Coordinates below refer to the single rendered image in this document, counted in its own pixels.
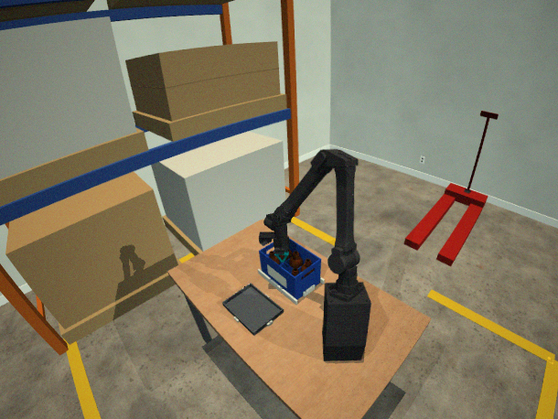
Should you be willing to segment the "blue bottle crate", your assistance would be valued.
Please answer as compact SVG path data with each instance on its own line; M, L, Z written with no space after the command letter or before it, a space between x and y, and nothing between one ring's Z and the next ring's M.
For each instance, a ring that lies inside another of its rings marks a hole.
M310 286L317 285L321 273L321 262L318 256L314 255L309 250L294 242L290 238L289 240L289 249L292 251L292 254L294 251L298 251L299 256L301 256L303 259L303 264L305 264L305 260L309 258L312 261L312 265L307 267L303 272L301 272L302 266L299 267L299 274L297 276L293 276L291 273L294 268L288 265L290 258L284 263L280 262L280 266L278 263L268 257L270 256L270 254L267 254L267 251L274 247L274 243L272 242L259 251L261 268L266 275L268 275L272 280L280 285L287 293L298 300L300 297L303 296L305 290L307 290ZM312 269L314 269L314 272L304 277L304 275L310 272Z

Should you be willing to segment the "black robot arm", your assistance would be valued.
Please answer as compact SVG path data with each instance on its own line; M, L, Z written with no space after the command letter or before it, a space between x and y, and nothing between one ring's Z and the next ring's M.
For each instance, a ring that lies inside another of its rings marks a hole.
M338 274L338 280L336 280L336 287L330 290L330 295L349 302L363 290L363 285L359 285L358 280L356 282L356 265L360 257L357 244L354 242L354 178L359 160L338 149L323 149L316 154L310 164L311 168L286 201L277 207L274 213L266 215L263 224L274 232L260 232L259 243L264 246L274 239L274 247L282 247L279 238L287 235L286 223L291 222L300 205L319 182L335 168L337 236L327 264L334 274Z

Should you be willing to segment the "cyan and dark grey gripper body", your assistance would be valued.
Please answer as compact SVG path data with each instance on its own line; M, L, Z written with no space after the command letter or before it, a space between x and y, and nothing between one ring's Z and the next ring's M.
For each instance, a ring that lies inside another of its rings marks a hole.
M286 239L286 236L279 238L281 239L282 247L274 247L274 254L284 254L284 252L288 252L290 240L289 236L287 236L288 240Z

